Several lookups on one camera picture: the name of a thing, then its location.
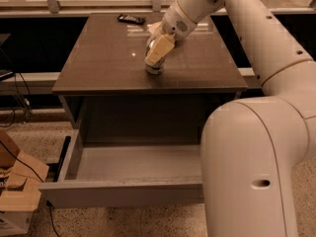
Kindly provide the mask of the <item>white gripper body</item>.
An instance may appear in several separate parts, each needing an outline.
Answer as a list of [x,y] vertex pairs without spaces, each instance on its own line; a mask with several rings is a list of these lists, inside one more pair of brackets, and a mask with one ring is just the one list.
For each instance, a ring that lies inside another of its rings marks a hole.
[[173,35],[175,40],[186,38],[197,25],[183,12],[178,2],[169,7],[162,19],[162,30]]

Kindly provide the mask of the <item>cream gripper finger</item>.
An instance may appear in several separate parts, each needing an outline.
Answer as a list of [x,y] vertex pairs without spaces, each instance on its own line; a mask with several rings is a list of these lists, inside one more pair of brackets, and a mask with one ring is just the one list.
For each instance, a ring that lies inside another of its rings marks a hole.
[[149,39],[147,40],[146,47],[148,49],[160,47],[163,43],[162,37],[165,34],[162,25],[161,25],[161,31],[159,33],[155,33],[153,35],[150,34]]
[[154,66],[175,47],[175,40],[169,34],[158,35],[149,42],[148,47],[145,63]]

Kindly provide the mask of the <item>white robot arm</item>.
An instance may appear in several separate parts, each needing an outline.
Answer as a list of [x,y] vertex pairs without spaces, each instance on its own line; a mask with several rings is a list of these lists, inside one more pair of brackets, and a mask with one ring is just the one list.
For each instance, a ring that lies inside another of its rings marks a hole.
[[201,136],[208,237],[298,237],[292,169],[316,152],[316,61],[261,0],[177,0],[150,30],[151,74],[207,15],[225,9],[262,87],[217,108]]

